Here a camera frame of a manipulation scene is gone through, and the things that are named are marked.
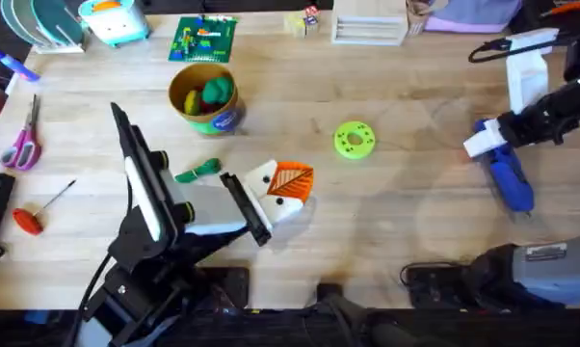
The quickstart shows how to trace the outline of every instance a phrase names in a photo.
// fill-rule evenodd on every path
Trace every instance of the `blue object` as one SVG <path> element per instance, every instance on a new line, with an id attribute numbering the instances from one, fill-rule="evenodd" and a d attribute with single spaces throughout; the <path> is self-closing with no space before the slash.
<path id="1" fill-rule="evenodd" d="M 30 82 L 35 82 L 40 79 L 40 76 L 34 73 L 32 70 L 25 67 L 18 60 L 12 58 L 11 56 L 0 51 L 0 62 L 9 67 L 13 72 L 19 74 L 22 78 Z"/>
<path id="2" fill-rule="evenodd" d="M 474 131 L 485 130 L 485 120 L 474 123 Z M 525 178 L 513 147 L 506 144 L 479 157 L 493 177 L 502 201 L 513 212 L 528 213 L 534 208 L 534 190 Z"/>
<path id="3" fill-rule="evenodd" d="M 48 323 L 49 310 L 30 310 L 24 315 L 24 320 L 29 323 L 44 325 Z"/>

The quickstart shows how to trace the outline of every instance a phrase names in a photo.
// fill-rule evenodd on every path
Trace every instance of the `green ball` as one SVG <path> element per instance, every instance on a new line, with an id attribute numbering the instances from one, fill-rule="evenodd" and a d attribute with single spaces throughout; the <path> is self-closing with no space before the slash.
<path id="1" fill-rule="evenodd" d="M 228 77 L 217 77 L 206 82 L 202 91 L 202 100 L 207 104 L 220 103 L 225 105 L 232 98 L 234 86 Z"/>

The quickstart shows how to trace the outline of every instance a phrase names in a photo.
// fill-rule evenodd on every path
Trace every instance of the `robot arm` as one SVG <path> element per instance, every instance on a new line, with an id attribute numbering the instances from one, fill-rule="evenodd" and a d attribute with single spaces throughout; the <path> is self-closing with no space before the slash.
<path id="1" fill-rule="evenodd" d="M 519 114 L 508 112 L 487 120 L 486 130 L 476 133 L 463 145 L 475 157 L 506 143 L 523 147 L 545 141 L 561 145 L 564 135 L 579 127 L 580 121 L 580 41 L 567 53 L 567 84 L 549 93 Z"/>

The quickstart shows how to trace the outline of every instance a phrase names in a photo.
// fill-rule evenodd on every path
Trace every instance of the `scissors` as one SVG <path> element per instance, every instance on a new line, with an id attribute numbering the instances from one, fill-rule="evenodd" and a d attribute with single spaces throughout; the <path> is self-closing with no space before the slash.
<path id="1" fill-rule="evenodd" d="M 1 156 L 1 164 L 6 168 L 15 168 L 27 171 L 38 162 L 41 154 L 41 146 L 36 138 L 36 122 L 40 112 L 40 98 L 33 97 L 31 112 L 27 116 L 26 123 L 13 145 Z"/>

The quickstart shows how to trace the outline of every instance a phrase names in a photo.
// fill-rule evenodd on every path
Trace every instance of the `wooden table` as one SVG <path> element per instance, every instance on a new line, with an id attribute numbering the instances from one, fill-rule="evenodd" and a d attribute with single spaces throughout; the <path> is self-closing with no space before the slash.
<path id="1" fill-rule="evenodd" d="M 203 138 L 168 102 L 167 87 L 185 67 L 167 61 L 179 15 L 150 16 L 151 38 L 120 49 L 93 40 L 86 54 L 29 56 L 26 65 L 42 78 L 17 82 L 0 118 L 0 153 L 39 93 L 43 154 L 30 172 L 14 173 L 11 207 L 39 206 L 78 182 L 46 211 L 43 235 L 4 220 L 0 308 L 76 307 L 117 234 L 126 188 L 111 101 L 151 148 L 168 152 L 175 173 L 209 157 L 239 175 L 270 158 L 315 168 L 313 198 L 267 247 L 246 235 L 205 261 L 249 266 L 253 307 L 302 307 L 320 279 L 343 283 L 366 306 L 408 307 L 398 282 L 408 262 L 472 259 L 506 242 L 580 235 L 580 129 L 562 147 L 518 151 L 537 193 L 532 222 L 509 219 L 462 149 L 474 120 L 509 109 L 504 61 L 466 60 L 488 38 L 331 45 L 329 13 L 321 35 L 309 40 L 284 34 L 282 13 L 238 15 L 228 67 L 248 114 L 234 136 Z M 547 59 L 555 87 L 563 55 Z M 370 157 L 350 161 L 335 152 L 331 134 L 346 120 L 376 131 Z M 216 177 L 200 183 L 220 184 Z"/>

